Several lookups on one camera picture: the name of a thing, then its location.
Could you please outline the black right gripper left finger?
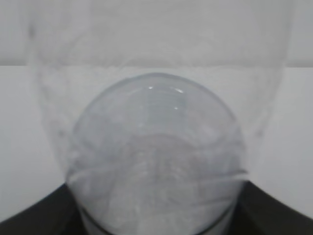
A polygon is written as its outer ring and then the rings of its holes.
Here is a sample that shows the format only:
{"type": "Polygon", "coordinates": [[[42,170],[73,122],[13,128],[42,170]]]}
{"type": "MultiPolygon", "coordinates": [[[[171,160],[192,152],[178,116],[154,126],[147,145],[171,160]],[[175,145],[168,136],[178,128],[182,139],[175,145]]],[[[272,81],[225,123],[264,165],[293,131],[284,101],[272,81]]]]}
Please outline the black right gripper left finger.
{"type": "Polygon", "coordinates": [[[2,235],[85,235],[78,208],[63,184],[28,209],[0,223],[2,235]]]}

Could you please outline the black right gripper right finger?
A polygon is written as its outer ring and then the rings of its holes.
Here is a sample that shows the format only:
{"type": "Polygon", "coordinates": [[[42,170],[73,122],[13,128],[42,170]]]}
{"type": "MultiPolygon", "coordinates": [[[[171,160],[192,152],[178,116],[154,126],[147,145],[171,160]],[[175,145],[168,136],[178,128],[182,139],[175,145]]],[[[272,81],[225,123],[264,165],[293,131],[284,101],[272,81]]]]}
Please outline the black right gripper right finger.
{"type": "Polygon", "coordinates": [[[227,234],[313,235],[313,220],[248,182],[240,194],[227,234]]]}

